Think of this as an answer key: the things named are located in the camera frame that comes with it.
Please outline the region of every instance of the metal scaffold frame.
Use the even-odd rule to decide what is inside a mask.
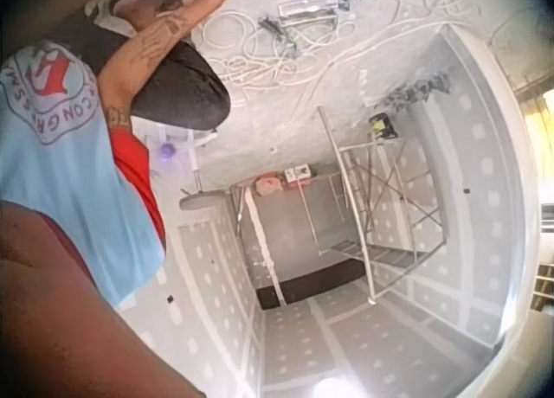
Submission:
[[[440,208],[436,207],[429,211],[423,206],[421,206],[418,202],[408,197],[406,194],[405,186],[408,183],[413,182],[426,175],[430,175],[430,171],[427,171],[424,174],[418,175],[416,177],[411,177],[410,179],[404,181],[401,176],[400,170],[398,169],[398,160],[403,154],[406,141],[410,138],[394,138],[389,140],[378,140],[378,141],[372,140],[363,144],[340,147],[338,146],[335,140],[335,137],[332,134],[332,128],[330,127],[329,121],[325,115],[325,110],[322,107],[318,107],[318,113],[338,161],[338,167],[340,170],[340,175],[342,177],[343,187],[345,190],[345,197],[347,201],[346,205],[350,206],[351,212],[354,217],[354,221],[356,223],[359,246],[357,246],[357,243],[354,242],[352,244],[349,244],[348,247],[342,247],[342,248],[331,247],[328,249],[323,249],[323,250],[321,249],[319,245],[318,237],[316,235],[316,232],[313,226],[312,215],[310,213],[309,205],[306,201],[306,196],[304,195],[302,186],[300,186],[299,184],[300,195],[302,197],[306,215],[308,217],[308,221],[312,229],[313,239],[316,245],[318,246],[319,252],[321,254],[329,251],[334,251],[339,254],[342,254],[344,257],[356,258],[358,260],[363,261],[365,265],[365,271],[367,275],[369,292],[370,292],[368,301],[372,304],[375,304],[376,300],[379,297],[384,295],[386,292],[390,291],[396,283],[398,283],[401,279],[405,278],[406,276],[414,272],[414,270],[416,270],[426,260],[431,258],[439,249],[441,249],[441,247],[446,245],[444,227],[442,225],[442,222],[439,216]],[[401,145],[401,147],[400,147],[400,151],[396,154],[396,156],[392,158],[392,167],[390,169],[390,172],[388,175],[386,175],[386,179],[383,180],[372,169],[372,163],[373,163],[373,160],[375,159],[376,148],[378,146],[382,146],[386,152],[388,144],[399,144]],[[367,167],[364,167],[363,165],[361,165],[361,163],[359,163],[353,155],[353,151],[357,149],[363,149],[363,148],[368,149]],[[355,183],[353,183],[351,179],[351,175],[349,174],[349,171],[353,172],[355,181],[356,181]],[[391,180],[393,177],[396,179],[397,187],[391,184]],[[371,203],[372,181],[374,180],[377,182],[380,182],[383,188],[381,189],[380,194],[377,195],[377,199],[375,203]],[[333,196],[337,200],[337,194],[333,187],[332,189],[333,189]],[[376,251],[375,249],[371,249],[371,247],[369,247],[370,244],[368,241],[369,234],[375,229],[375,220],[374,220],[375,210],[379,206],[379,203],[382,202],[383,194],[386,189],[389,189],[391,192],[394,192],[398,196],[399,200],[401,201],[403,217],[405,220],[406,228],[408,229],[410,251],[411,251],[411,256],[413,257],[413,260],[410,260],[408,263],[406,263],[406,258],[405,258],[406,253],[404,252],[400,253],[398,255],[396,262],[392,263],[391,265],[398,266],[397,263],[399,263],[399,261],[403,261],[403,266],[398,268],[399,270],[402,270],[402,272],[399,273],[399,275],[395,279],[387,283],[385,286],[381,286],[380,288],[377,288],[376,282],[375,282],[375,279],[376,279],[375,265],[384,255],[387,255],[390,252],[395,251],[392,248]],[[360,194],[359,197],[356,197],[355,195],[357,192],[359,192]],[[419,218],[417,221],[412,222],[410,219],[410,214],[409,214],[410,205],[422,213],[422,217]],[[437,226],[441,227],[442,240],[430,251],[419,252],[417,250],[414,228],[418,224],[422,223],[423,221],[426,221],[427,219],[431,220]],[[353,247],[358,249],[359,251],[358,255],[352,252]]]

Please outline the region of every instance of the light blue t-shirt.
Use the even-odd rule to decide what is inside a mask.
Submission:
[[[56,44],[25,48],[2,65],[0,199],[55,221],[112,305],[164,260],[139,193],[113,161],[96,79]]]

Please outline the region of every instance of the forearm tattoo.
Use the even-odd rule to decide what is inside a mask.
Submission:
[[[148,68],[156,67],[175,43],[175,36],[183,37],[192,27],[185,17],[176,14],[162,17],[154,23],[141,40],[137,54],[131,63],[146,61]]]
[[[104,108],[104,115],[106,116],[108,128],[123,128],[132,132],[131,114],[129,110],[108,106]]]

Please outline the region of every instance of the red letter logo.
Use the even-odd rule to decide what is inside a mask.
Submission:
[[[56,50],[54,59],[49,59],[46,54],[42,56],[34,74],[32,74],[31,68],[28,67],[25,77],[29,81],[33,91],[42,97],[52,95],[53,93],[67,93],[68,90],[63,86],[63,80],[66,77],[70,63],[71,61],[61,50]],[[48,78],[44,87],[39,89],[35,86],[35,78],[41,76],[42,72],[47,68],[49,68]]]

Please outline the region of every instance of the tattooed arm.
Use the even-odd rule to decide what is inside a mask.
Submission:
[[[218,9],[224,0],[195,0],[160,17],[125,43],[98,76],[102,106],[109,128],[131,130],[131,103],[160,62],[192,28]]]

